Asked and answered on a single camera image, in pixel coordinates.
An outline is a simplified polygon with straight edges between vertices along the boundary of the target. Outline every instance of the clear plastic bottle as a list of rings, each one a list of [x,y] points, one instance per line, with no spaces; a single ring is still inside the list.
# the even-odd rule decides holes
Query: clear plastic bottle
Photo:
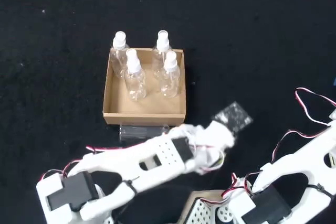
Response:
[[[165,97],[175,97],[180,87],[180,69],[177,65],[176,53],[169,51],[160,73],[160,89]]]
[[[123,31],[116,32],[110,49],[110,59],[113,72],[118,78],[123,78],[124,72],[127,69],[127,49],[129,49],[129,46],[126,44],[126,34]]]
[[[125,71],[125,83],[132,100],[137,101],[146,97],[146,75],[141,68],[135,49],[128,49],[127,71]]]
[[[159,31],[157,34],[156,46],[153,48],[152,70],[155,78],[159,79],[159,74],[163,68],[164,60],[168,51],[172,50],[169,45],[168,32]]]

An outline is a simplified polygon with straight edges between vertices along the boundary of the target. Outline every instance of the robotic arm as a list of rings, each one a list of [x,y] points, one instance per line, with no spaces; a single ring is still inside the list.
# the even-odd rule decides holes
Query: robotic arm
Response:
[[[233,103],[214,117],[208,128],[181,125],[168,134],[124,149],[87,154],[68,173],[53,174],[37,184],[48,224],[112,224],[111,210],[128,203],[137,193],[180,174],[205,174],[224,162],[224,150],[234,145],[234,134],[251,118]],[[122,182],[109,195],[95,185],[90,173],[118,173]]]
[[[184,224],[197,223],[197,220],[205,218],[209,224],[304,224],[327,208],[336,195],[336,110],[330,115],[332,121],[324,123],[314,120],[308,112],[302,99],[298,96],[298,90],[303,90],[318,95],[332,105],[336,102],[316,94],[306,88],[296,89],[296,98],[303,107],[307,117],[327,128],[314,136],[307,136],[298,131],[305,138],[313,138],[308,144],[293,154],[286,155],[276,162],[273,152],[271,163],[264,165],[254,184],[247,180],[250,174],[244,178],[237,178],[232,174],[232,185],[221,196],[222,201],[211,201],[206,198],[195,198],[194,204],[188,212]],[[324,157],[329,154],[331,166],[324,163]],[[289,207],[282,196],[275,190],[272,183],[278,178],[295,173],[303,173],[308,178],[306,187],[299,203],[293,208]]]

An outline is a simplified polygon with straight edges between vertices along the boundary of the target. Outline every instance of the bottle cap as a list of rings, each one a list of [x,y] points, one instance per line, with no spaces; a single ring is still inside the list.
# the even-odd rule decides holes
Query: bottle cap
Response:
[[[127,68],[129,73],[137,73],[141,70],[140,61],[136,50],[131,48],[126,51],[127,55]]]
[[[161,30],[157,34],[156,47],[161,52],[166,52],[169,49],[168,32]]]
[[[164,61],[164,69],[172,72],[177,68],[176,53],[174,51],[167,52],[166,60]]]
[[[124,49],[126,45],[126,34],[123,31],[118,31],[113,39],[113,47],[117,50]]]

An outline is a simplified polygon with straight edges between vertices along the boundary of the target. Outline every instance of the cardboard box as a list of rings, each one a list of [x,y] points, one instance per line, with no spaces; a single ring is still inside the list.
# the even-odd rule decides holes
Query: cardboard box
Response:
[[[129,97],[125,81],[113,74],[109,58],[107,67],[103,116],[107,124],[123,125],[180,125],[186,113],[184,55],[182,50],[174,50],[177,54],[181,71],[179,94],[174,98],[166,98],[160,93],[159,82],[152,72],[152,49],[136,48],[142,68],[146,73],[147,96],[140,101]]]

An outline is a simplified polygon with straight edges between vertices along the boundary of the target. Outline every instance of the black fabric surface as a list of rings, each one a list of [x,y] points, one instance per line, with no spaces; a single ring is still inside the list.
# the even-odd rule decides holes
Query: black fabric surface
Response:
[[[219,172],[188,174],[137,196],[128,223],[176,221],[192,190],[223,189],[270,161],[287,129],[321,130],[294,98],[304,86],[336,99],[336,0],[0,0],[0,212],[2,223],[44,223],[40,175],[118,145],[102,117],[108,51],[123,30],[132,47],[170,33],[185,50],[186,123],[206,126],[237,101],[254,118]],[[333,107],[302,94],[313,117]],[[289,136],[278,155],[307,142]],[[295,180],[286,184],[294,198]],[[310,223],[334,223],[335,204]]]

